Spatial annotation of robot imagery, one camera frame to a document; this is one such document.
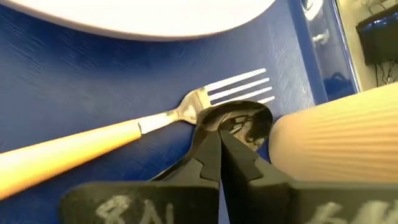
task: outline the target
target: blue table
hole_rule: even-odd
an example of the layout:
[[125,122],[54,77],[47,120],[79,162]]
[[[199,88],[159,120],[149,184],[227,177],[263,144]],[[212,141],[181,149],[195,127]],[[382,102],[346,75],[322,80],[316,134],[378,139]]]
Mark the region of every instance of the blue table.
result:
[[[263,67],[276,118],[323,103],[328,92],[292,8],[277,0],[229,32],[159,43],[86,34],[0,6],[0,152],[169,110],[191,89]],[[192,131],[174,123],[5,199],[0,223],[58,223],[58,200],[78,184],[150,179],[187,152]]]

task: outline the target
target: orange fork handle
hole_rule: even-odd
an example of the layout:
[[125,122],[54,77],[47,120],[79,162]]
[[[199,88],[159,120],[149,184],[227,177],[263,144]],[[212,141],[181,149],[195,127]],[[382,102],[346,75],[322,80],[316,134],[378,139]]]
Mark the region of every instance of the orange fork handle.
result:
[[0,200],[141,137],[136,120],[0,154]]

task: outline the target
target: ribbed beige object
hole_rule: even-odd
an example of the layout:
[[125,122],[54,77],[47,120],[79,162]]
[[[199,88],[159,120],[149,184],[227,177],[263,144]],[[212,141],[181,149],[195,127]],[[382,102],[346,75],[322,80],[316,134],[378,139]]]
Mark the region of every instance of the ribbed beige object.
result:
[[398,83],[282,117],[269,154],[298,180],[398,182]]

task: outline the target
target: white plate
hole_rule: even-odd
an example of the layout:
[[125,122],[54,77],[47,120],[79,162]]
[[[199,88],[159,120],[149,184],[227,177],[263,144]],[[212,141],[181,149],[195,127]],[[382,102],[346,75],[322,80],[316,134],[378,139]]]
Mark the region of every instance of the white plate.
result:
[[178,40],[249,22],[274,0],[0,0],[31,16],[122,39]]

